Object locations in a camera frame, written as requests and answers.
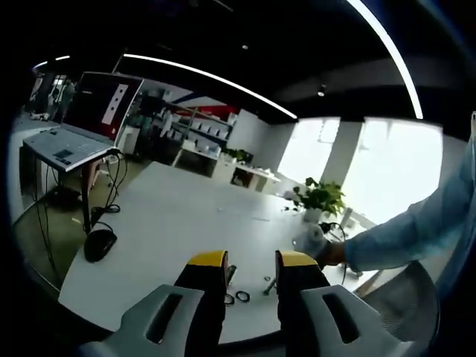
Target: white flower pot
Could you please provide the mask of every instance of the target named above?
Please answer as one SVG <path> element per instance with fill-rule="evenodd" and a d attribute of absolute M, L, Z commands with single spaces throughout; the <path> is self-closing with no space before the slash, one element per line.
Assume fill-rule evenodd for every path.
<path fill-rule="evenodd" d="M 319 208 L 310 208 L 306 210 L 303 221 L 309 223 L 318 223 L 319 219 L 321 218 L 322 210 Z"/>

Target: potted plant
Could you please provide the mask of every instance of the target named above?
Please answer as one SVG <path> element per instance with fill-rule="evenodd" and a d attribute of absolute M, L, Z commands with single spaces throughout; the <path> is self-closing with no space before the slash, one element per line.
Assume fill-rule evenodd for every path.
<path fill-rule="evenodd" d="M 284 198 L 293 201 L 292 210 L 305 209 L 304 221 L 318 222 L 322 213 L 337 214 L 344 208 L 341 187 L 335 182 L 316 182 L 312 177 L 306 178 L 306 186 L 296 186 L 292 192 L 285 194 Z"/>

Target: ceiling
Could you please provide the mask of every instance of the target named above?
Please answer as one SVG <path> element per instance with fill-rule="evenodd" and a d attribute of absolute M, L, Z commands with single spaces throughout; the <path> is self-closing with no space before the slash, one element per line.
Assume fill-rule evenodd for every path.
<path fill-rule="evenodd" d="M 389 57 L 380 38 L 346 0 L 117 2 L 62 4 L 58 1 L 40 7 L 40 15 L 35 13 L 33 21 L 38 24 L 36 35 L 27 39 L 32 53 L 30 65 L 67 54 L 70 59 L 50 61 L 53 65 L 42 70 L 77 76 L 83 71 L 112 71 L 126 48 L 131 54 L 178 62 L 223 77 L 276 101 L 301 118 L 323 113 L 339 115 L 344 109 L 346 113 L 355 109 L 362 115 L 378 113 L 409 118 L 414 115 L 404 86 L 370 91 L 354 89 L 337 97 L 327 96 L 325 102 L 311 98 L 310 104 L 279 102 L 277 93 L 293 83 L 319 78 L 336 68 Z M 404 58 L 437 57 L 468 71 L 460 48 L 419 1 L 365 2 L 384 23 Z M 456 18 L 454 7 L 446 6 L 448 13 Z M 467 28 L 468 25 L 463 25 L 461 33 L 468 33 Z M 269 123 L 292 120 L 249 94 L 181 68 L 122 59 L 117 70 L 182 86 L 246 108 Z M 461 90 L 468 88 L 472 88 L 471 80 Z M 417 90 L 423 93 L 427 89 Z M 373 108 L 375 100 L 368 96 L 376 94 L 379 105 Z M 367 98 L 365 105 L 356 104 L 363 97 Z M 353 104 L 343 108 L 342 103 Z"/>

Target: shelf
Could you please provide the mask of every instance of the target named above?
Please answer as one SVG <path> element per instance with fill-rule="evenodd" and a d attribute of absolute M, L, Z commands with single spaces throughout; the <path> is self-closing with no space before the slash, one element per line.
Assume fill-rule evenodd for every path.
<path fill-rule="evenodd" d="M 179 108 L 179 109 L 182 109 L 182 110 L 185 110 L 186 112 L 190 112 L 190 113 L 194 113 L 195 110 L 194 109 L 190 109 L 190 108 L 186 108 L 184 106 L 178 106 L 177 104 L 173 104 L 173 103 L 168 103 L 168 102 L 165 102 L 167 105 L 169 106 L 173 106 L 173 107 L 176 107 L 176 108 Z M 223 120 L 220 120 L 220 119 L 216 119 L 214 117 L 211 117 L 210 115 L 207 115 L 207 114 L 203 114 L 201 112 L 196 112 L 195 114 L 195 118 L 197 117 L 205 117 L 205 119 L 207 120 L 212 120 L 214 121 L 215 123 L 218 123 L 218 124 L 222 124 L 222 125 L 226 125 L 226 126 L 229 126 L 231 128 L 233 128 L 233 125 L 227 123 L 226 121 L 223 121 Z"/>
<path fill-rule="evenodd" d="M 183 124 L 183 123 L 172 123 L 173 126 L 180 126 L 184 129 L 188 129 L 188 125 L 187 124 Z M 190 131 L 191 132 L 195 132 L 196 134 L 199 134 L 199 135 L 202 135 L 203 137 L 207 138 L 207 139 L 210 139 L 214 142 L 216 141 L 219 141 L 218 144 L 223 144 L 223 143 L 227 143 L 228 142 L 228 139 L 222 139 L 222 138 L 219 138 L 218 136 L 215 136 L 215 135 L 212 135 L 212 134 L 209 134 L 207 132 L 203 132 L 201 130 L 198 130 L 198 129 L 194 129 L 192 127 L 190 127 Z"/>

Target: office room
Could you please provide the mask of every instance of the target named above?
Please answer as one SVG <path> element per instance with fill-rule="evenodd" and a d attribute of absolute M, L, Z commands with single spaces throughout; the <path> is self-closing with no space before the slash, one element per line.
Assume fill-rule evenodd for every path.
<path fill-rule="evenodd" d="M 420 217 L 475 164 L 462 42 L 422 4 L 183 2 L 140 40 L 31 46 L 5 168 L 40 323 L 99 354 L 135 318 L 158 355 L 430 347 L 459 241 Z M 364 317 L 375 341 L 341 331 Z"/>

